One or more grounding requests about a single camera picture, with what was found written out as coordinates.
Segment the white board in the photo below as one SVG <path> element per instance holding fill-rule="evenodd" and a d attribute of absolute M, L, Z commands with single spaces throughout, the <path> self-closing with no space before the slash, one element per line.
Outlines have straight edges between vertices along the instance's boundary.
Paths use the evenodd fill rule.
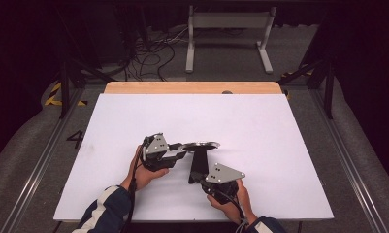
<path fill-rule="evenodd" d="M 80 220 L 106 187 L 122 182 L 144 137 L 159 132 L 169 144 L 219 143 L 209 165 L 245 173 L 258 216 L 334 217 L 284 95 L 102 94 L 54 219 Z M 227 220 L 199 184 L 188 184 L 191 161 L 188 154 L 137 192 L 134 221 Z"/>

